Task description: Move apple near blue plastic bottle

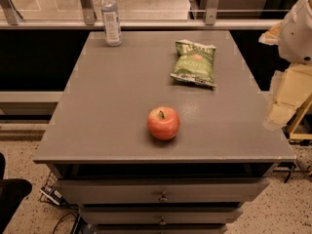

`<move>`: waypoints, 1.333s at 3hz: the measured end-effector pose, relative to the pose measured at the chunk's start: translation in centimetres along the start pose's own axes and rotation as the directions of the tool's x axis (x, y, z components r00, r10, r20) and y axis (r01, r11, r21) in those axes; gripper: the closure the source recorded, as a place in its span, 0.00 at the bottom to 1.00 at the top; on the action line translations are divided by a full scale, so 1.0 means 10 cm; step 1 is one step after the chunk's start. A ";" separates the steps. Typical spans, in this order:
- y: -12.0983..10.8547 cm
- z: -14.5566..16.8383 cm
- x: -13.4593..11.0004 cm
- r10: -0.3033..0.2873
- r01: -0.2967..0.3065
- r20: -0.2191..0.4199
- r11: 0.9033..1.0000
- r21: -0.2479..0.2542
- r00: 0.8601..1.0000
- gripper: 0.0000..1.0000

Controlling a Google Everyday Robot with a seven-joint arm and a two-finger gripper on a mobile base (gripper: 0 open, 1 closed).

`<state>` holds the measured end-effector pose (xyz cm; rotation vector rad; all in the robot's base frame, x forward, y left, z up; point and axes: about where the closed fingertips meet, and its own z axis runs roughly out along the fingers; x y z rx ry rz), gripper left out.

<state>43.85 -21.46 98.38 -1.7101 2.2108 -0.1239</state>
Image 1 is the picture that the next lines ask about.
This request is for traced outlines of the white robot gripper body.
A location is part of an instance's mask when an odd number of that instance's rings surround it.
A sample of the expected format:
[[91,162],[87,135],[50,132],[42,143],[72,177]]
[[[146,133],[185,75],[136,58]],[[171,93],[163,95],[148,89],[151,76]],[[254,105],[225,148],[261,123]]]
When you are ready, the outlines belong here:
[[288,62],[312,64],[311,0],[297,0],[284,17],[279,33],[279,55]]

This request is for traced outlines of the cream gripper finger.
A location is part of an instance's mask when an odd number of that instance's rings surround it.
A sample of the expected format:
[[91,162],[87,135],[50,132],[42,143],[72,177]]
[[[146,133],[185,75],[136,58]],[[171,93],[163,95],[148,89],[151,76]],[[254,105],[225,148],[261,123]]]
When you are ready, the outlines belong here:
[[279,44],[281,23],[278,22],[269,30],[262,33],[258,42],[264,45],[274,46]]
[[286,126],[311,94],[311,65],[291,63],[284,72],[275,71],[270,84],[264,127],[276,130]]

